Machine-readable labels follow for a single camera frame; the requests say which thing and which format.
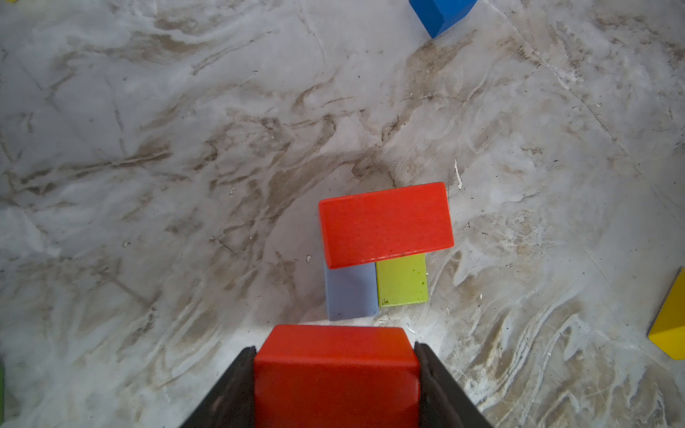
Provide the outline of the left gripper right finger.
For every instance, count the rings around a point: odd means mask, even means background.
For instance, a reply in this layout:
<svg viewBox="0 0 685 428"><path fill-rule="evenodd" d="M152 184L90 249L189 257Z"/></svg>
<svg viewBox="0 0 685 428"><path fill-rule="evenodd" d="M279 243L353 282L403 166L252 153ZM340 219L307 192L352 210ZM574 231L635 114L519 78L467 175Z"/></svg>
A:
<svg viewBox="0 0 685 428"><path fill-rule="evenodd" d="M420 365L419 427L492 428L430 346L416 342Z"/></svg>

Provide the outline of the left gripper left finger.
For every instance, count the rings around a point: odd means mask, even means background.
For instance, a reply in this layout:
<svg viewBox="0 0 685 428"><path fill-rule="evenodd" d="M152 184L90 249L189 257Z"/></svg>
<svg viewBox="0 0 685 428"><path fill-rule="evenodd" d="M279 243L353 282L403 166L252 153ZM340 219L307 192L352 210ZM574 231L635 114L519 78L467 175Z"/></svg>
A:
<svg viewBox="0 0 685 428"><path fill-rule="evenodd" d="M242 349L180 428L255 427L254 346Z"/></svg>

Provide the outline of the red block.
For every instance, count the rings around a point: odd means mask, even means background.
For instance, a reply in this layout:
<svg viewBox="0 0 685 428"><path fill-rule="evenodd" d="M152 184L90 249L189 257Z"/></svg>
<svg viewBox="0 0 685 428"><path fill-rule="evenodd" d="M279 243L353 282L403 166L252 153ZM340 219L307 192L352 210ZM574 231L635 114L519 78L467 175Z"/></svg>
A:
<svg viewBox="0 0 685 428"><path fill-rule="evenodd" d="M319 220L329 269L454 246L444 183L326 199Z"/></svg>
<svg viewBox="0 0 685 428"><path fill-rule="evenodd" d="M258 427L417 427L420 365L397 327L276 326L254 359Z"/></svg>

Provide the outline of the lime green long block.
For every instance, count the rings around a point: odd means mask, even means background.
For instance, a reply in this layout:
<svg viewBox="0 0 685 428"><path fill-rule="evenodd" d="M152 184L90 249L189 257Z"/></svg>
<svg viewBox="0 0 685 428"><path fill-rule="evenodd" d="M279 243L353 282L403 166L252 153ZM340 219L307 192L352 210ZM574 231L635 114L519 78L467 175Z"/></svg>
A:
<svg viewBox="0 0 685 428"><path fill-rule="evenodd" d="M379 306L403 306L428 301L426 255L416 254L376 262Z"/></svg>

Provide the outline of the light blue long block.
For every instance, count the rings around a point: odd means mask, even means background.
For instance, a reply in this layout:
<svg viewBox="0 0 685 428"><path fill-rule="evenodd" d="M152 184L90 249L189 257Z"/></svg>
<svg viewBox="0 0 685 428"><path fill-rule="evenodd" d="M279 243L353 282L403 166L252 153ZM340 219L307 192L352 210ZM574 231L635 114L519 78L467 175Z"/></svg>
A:
<svg viewBox="0 0 685 428"><path fill-rule="evenodd" d="M329 320L374 317L379 312L375 263L341 269L324 265L324 278Z"/></svg>

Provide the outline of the small blue cube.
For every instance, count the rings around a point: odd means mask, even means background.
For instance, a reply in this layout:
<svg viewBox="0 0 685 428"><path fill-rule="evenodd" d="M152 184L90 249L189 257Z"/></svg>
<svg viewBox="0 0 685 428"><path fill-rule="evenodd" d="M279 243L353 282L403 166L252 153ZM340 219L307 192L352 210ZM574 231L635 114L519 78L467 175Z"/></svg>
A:
<svg viewBox="0 0 685 428"><path fill-rule="evenodd" d="M410 5L432 39L464 19L476 0L410 0Z"/></svg>

